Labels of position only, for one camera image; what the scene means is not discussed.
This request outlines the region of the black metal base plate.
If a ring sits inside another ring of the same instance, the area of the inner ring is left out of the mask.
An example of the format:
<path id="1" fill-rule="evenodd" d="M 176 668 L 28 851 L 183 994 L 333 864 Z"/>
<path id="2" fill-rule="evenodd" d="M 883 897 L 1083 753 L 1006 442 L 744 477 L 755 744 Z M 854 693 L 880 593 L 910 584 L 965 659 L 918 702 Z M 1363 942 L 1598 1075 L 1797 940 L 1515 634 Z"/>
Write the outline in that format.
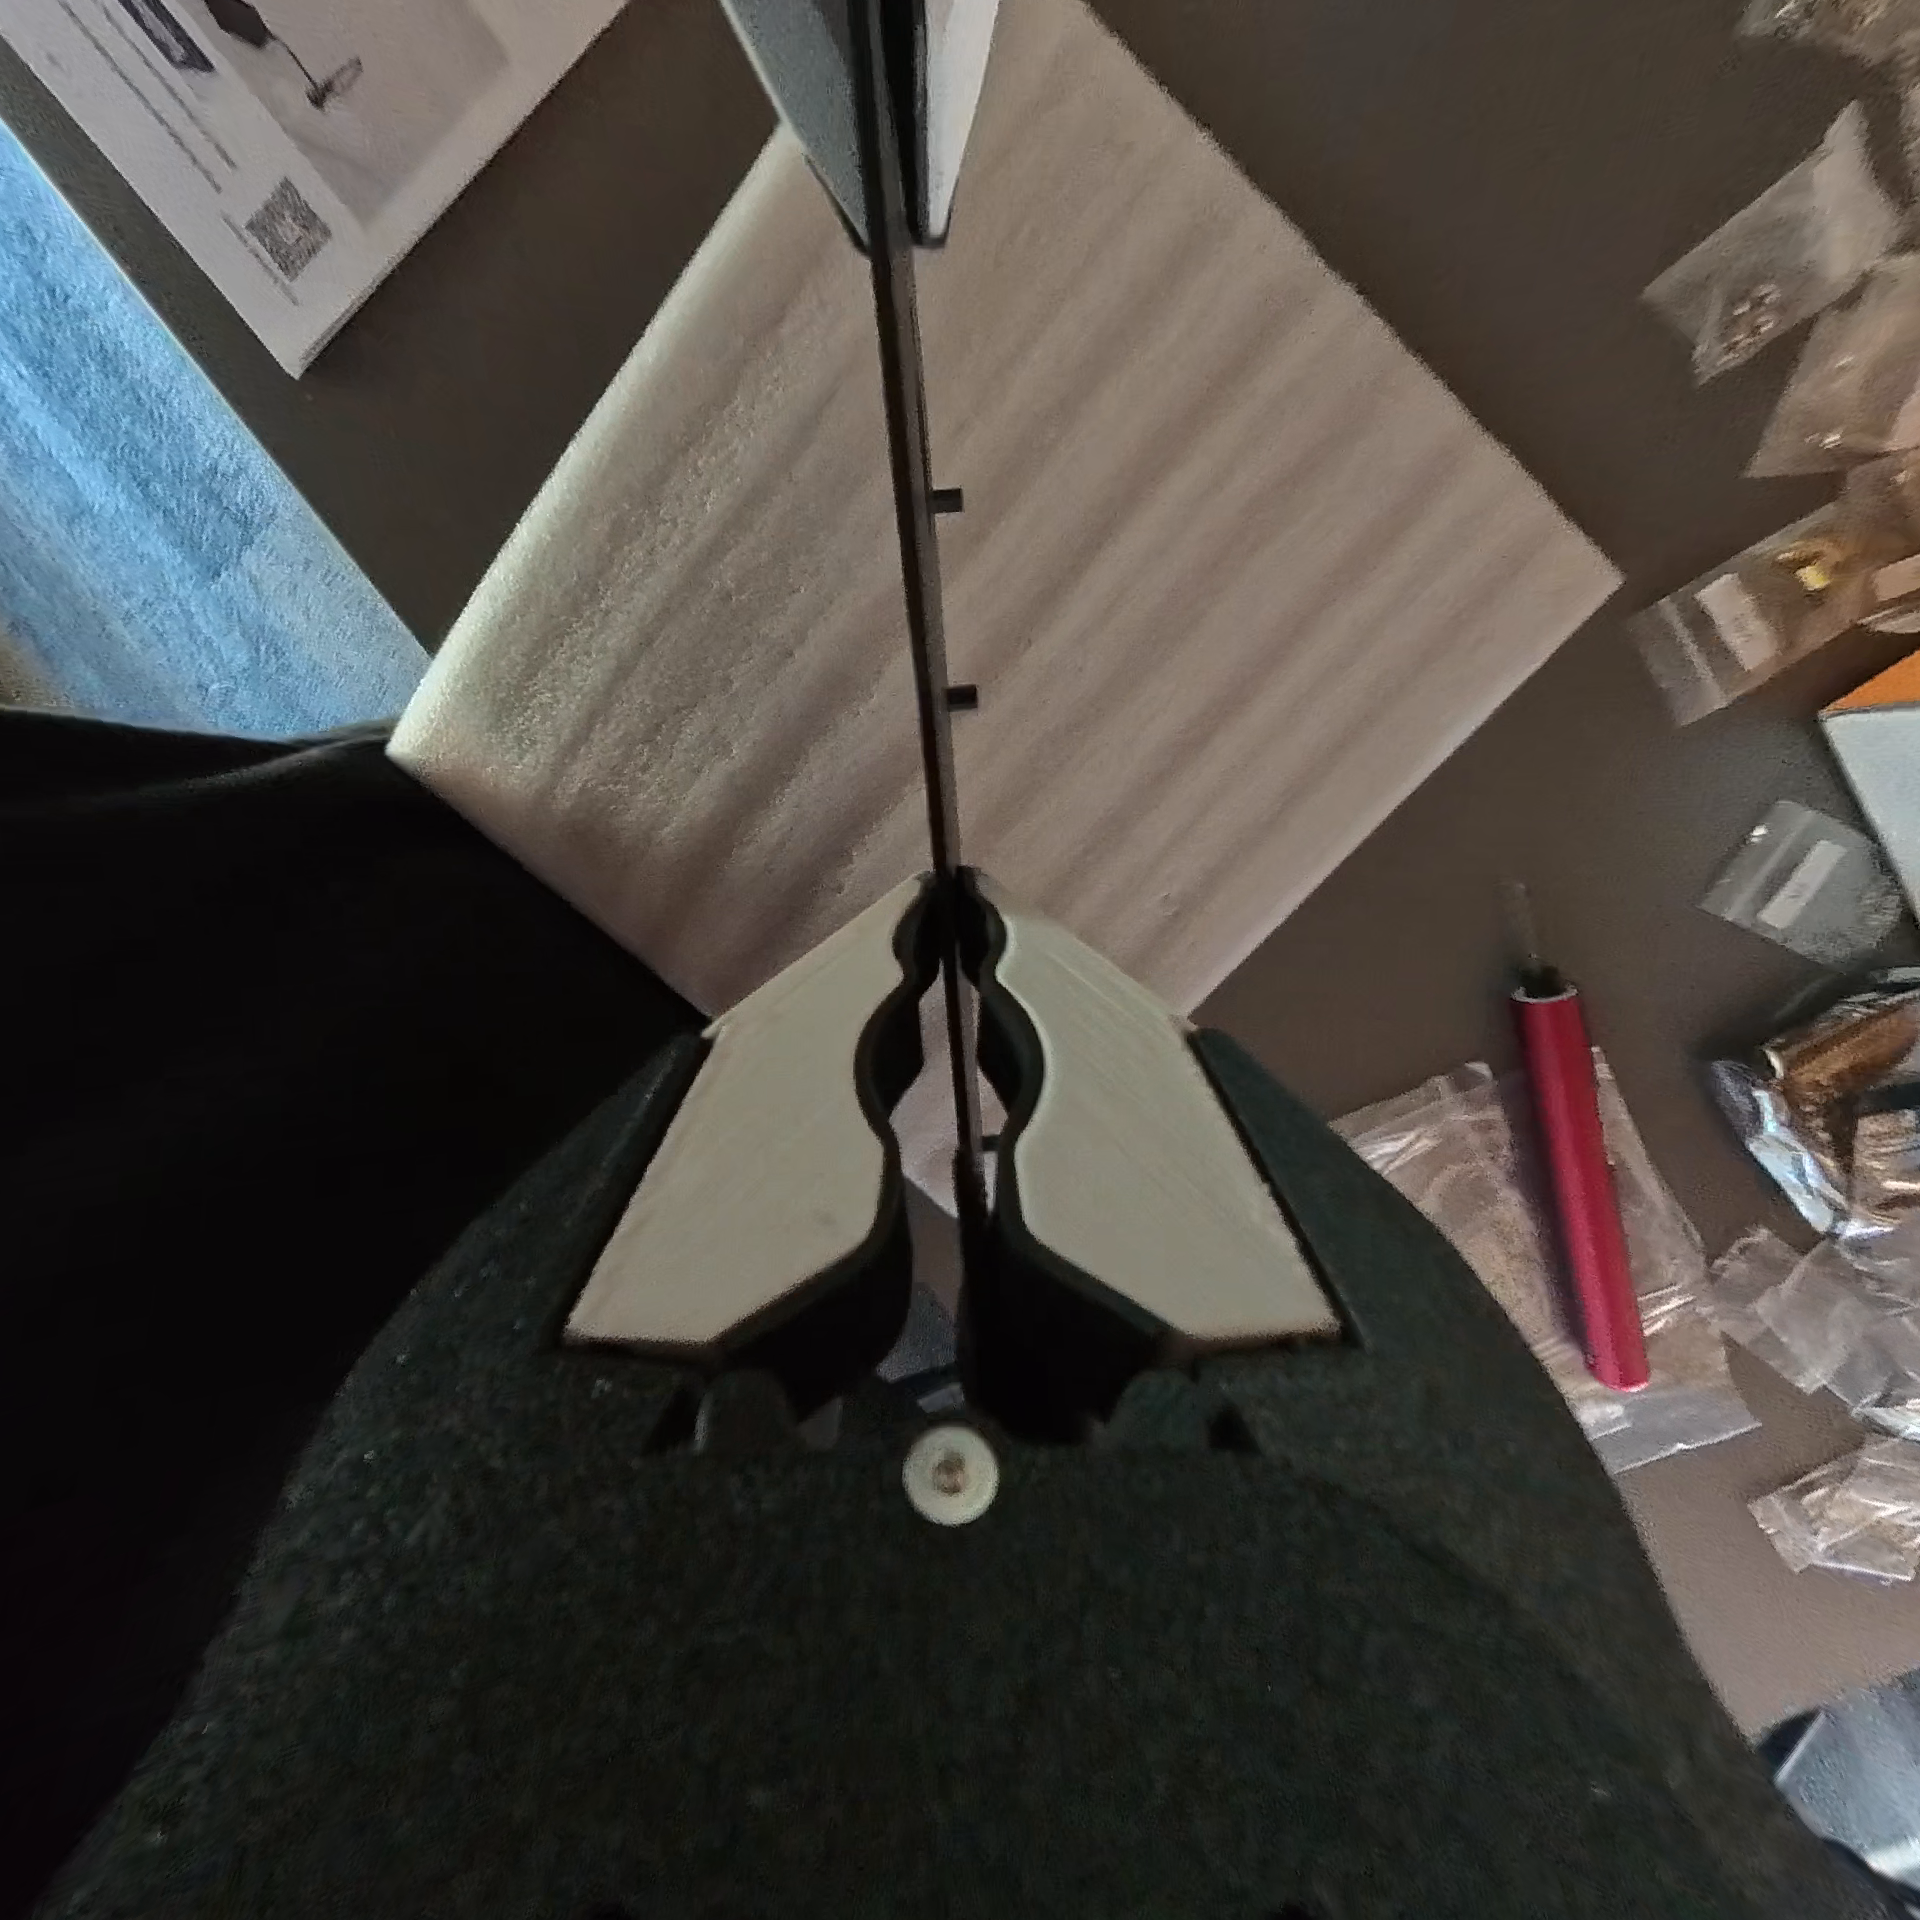
<path id="1" fill-rule="evenodd" d="M 904 203 L 904 149 L 893 94 L 891 10 L 847 6 L 860 180 L 869 224 L 883 412 L 895 494 L 903 614 L 918 709 L 928 854 L 942 940 L 943 1021 L 951 1064 L 955 1150 L 951 1188 L 960 1216 L 984 1210 L 975 1021 L 965 966 L 963 835 L 952 771 L 943 646 L 943 580 L 920 364 L 918 285 Z"/>

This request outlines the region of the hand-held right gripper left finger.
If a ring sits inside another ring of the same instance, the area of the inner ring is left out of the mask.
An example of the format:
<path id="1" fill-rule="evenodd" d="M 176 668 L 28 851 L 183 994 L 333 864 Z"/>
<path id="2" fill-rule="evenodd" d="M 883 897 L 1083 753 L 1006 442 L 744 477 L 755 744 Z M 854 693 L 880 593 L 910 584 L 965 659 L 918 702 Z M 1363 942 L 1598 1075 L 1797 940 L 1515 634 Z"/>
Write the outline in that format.
<path id="1" fill-rule="evenodd" d="M 744 1360 L 852 1321 L 891 1347 L 910 1292 L 893 1115 L 925 1065 L 932 877 L 901 882 L 704 1030 L 704 1057 L 566 1315 L 576 1347 Z"/>

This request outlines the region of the clear plastic bag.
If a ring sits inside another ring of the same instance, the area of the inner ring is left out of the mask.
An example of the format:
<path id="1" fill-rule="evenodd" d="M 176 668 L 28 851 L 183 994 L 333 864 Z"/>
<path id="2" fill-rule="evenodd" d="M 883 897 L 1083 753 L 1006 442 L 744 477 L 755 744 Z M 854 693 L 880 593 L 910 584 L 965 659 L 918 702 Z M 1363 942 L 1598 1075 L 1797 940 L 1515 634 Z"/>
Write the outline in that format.
<path id="1" fill-rule="evenodd" d="M 1824 969 L 1853 969 L 1896 928 L 1903 897 L 1878 844 L 1816 808 L 1776 801 L 1698 908 Z"/>

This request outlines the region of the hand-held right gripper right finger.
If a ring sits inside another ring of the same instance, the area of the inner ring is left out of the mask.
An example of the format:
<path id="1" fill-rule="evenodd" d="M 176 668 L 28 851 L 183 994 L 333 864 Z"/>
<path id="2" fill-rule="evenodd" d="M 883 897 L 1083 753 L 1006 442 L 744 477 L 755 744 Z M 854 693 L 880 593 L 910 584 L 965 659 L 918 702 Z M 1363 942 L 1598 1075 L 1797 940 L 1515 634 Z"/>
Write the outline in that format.
<path id="1" fill-rule="evenodd" d="M 1338 1337 L 1327 1285 L 1164 996 L 966 875 L 975 1057 L 999 1105 L 991 1226 L 1045 1301 L 1149 1356 Z"/>

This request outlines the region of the instruction booklet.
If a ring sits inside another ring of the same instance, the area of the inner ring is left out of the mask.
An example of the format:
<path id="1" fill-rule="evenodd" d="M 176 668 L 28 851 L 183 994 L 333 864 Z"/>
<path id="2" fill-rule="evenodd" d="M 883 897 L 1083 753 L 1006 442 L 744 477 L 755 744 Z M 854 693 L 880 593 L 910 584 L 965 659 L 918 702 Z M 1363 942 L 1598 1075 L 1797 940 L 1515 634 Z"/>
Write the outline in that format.
<path id="1" fill-rule="evenodd" d="M 5 3 L 5 45 L 304 374 L 623 6 Z"/>

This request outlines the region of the person's black top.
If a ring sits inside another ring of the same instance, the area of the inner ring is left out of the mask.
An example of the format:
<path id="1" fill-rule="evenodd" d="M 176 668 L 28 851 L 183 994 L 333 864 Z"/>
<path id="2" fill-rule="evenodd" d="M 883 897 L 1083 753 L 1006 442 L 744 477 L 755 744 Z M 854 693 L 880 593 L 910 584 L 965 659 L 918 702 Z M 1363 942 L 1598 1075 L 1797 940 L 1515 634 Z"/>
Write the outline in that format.
<path id="1" fill-rule="evenodd" d="M 396 1305 L 706 1018 L 387 755 L 5 709 L 2 1913 Z"/>

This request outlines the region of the pile of small hardware bags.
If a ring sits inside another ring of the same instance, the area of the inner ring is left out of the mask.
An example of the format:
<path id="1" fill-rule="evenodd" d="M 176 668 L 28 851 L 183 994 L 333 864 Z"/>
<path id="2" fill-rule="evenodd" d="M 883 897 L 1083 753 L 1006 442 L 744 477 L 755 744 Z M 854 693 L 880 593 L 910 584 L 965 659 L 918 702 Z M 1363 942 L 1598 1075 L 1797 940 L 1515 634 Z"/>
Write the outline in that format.
<path id="1" fill-rule="evenodd" d="M 1840 798 L 1815 709 L 1896 641 L 1842 621 L 1864 534 L 1819 467 L 1749 475 L 1815 331 L 1916 254 L 1886 66 L 1746 36 L 1746 4 L 1349 4 L 1352 262 L 1620 568 L 1613 603 L 1394 818 L 1368 963 L 1418 990 L 1512 940 L 1596 1041 L 1715 1233 L 1762 1174 L 1698 1061 L 1815 965 L 1696 898 L 1773 801 Z"/>

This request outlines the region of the silver foil bag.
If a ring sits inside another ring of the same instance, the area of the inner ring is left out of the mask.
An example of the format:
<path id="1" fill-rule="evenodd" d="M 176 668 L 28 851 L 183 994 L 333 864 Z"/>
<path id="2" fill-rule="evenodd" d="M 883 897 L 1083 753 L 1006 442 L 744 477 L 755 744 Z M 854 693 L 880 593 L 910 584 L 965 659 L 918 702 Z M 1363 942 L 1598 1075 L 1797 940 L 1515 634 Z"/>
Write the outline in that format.
<path id="1" fill-rule="evenodd" d="M 1917 973 L 1864 977 L 1707 1065 L 1719 1110 L 1789 1208 L 1856 1256 L 1916 1237 Z"/>

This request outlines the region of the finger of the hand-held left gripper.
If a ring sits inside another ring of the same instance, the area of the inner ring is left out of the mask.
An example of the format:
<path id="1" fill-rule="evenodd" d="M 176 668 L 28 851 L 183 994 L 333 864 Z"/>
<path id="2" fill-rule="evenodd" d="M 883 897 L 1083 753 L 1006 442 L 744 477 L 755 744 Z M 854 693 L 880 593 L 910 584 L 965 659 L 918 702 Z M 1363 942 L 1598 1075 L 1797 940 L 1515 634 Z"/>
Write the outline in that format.
<path id="1" fill-rule="evenodd" d="M 999 3 L 898 3 L 895 122 L 907 228 L 943 244 L 988 77 Z"/>
<path id="2" fill-rule="evenodd" d="M 726 24 L 860 251 L 874 249 L 870 4 L 724 3 Z"/>

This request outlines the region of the orange white cardboard box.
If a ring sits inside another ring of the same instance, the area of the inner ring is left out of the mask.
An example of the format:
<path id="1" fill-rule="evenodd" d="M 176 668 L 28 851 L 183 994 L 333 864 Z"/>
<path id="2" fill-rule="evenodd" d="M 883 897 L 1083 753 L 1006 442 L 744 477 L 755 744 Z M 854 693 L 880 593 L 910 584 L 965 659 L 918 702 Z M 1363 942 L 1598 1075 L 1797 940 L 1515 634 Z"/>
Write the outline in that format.
<path id="1" fill-rule="evenodd" d="M 1837 698 L 1816 722 L 1917 918 L 1917 653 Z"/>

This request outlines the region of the white foam sheet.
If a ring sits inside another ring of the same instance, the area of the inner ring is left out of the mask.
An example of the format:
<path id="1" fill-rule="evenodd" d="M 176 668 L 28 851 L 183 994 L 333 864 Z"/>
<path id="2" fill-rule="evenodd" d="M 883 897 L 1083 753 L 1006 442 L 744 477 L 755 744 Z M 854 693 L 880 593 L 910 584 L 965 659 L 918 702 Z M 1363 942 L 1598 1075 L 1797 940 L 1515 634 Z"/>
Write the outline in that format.
<path id="1" fill-rule="evenodd" d="M 1164 99 L 920 282 L 965 854 L 1190 1011 L 1616 571 Z M 706 1013 L 931 867 L 867 274 L 756 155 L 390 756 Z"/>

